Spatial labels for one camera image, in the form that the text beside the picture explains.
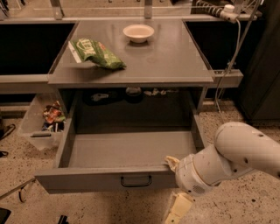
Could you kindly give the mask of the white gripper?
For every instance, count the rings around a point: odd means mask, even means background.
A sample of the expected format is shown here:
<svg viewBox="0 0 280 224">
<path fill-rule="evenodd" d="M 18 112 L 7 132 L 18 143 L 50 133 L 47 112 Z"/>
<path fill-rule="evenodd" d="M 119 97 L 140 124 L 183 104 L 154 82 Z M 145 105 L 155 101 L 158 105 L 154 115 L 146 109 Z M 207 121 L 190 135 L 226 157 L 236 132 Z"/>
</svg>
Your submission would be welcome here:
<svg viewBox="0 0 280 224">
<path fill-rule="evenodd" d="M 189 154 L 180 161 L 172 156 L 166 156 L 164 160 L 175 172 L 178 187 L 186 192 L 171 195 L 164 224 L 179 224 L 193 205 L 193 198 L 190 195 L 198 197 L 209 193 L 221 181 L 233 175 L 230 163 L 213 144 L 196 154 Z"/>
</svg>

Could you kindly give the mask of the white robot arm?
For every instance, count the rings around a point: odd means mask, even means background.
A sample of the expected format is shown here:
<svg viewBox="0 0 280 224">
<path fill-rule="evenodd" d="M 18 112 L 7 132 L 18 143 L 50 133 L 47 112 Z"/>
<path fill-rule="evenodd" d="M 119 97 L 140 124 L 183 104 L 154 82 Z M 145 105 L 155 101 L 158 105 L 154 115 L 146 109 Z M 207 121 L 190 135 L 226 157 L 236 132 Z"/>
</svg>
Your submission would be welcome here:
<svg viewBox="0 0 280 224">
<path fill-rule="evenodd" d="M 254 171 L 280 177 L 280 144 L 244 122 L 226 122 L 213 143 L 182 159 L 167 156 L 180 193 L 172 195 L 164 224 L 179 224 L 193 199 L 212 191 L 224 180 L 238 179 Z"/>
</svg>

